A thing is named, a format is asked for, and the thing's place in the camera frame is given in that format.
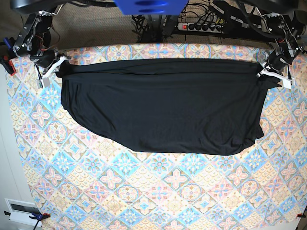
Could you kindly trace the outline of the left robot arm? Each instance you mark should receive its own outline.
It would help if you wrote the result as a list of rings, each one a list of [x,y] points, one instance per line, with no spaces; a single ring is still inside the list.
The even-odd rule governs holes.
[[[297,41],[297,29],[291,25],[291,20],[286,19],[282,14],[265,12],[257,9],[266,29],[272,35],[280,36],[275,38],[275,49],[260,63],[262,70],[257,77],[263,75],[276,77],[283,82],[283,86],[290,88],[294,78],[290,73],[290,65],[294,59],[303,52],[304,46]]]

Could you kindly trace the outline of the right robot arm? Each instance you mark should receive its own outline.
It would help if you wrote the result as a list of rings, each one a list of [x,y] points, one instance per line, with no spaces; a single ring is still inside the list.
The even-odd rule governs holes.
[[[30,14],[12,46],[17,57],[29,58],[36,68],[43,68],[44,77],[58,71],[62,62],[71,58],[51,44],[50,29],[54,29],[53,17],[59,10],[55,7]]]

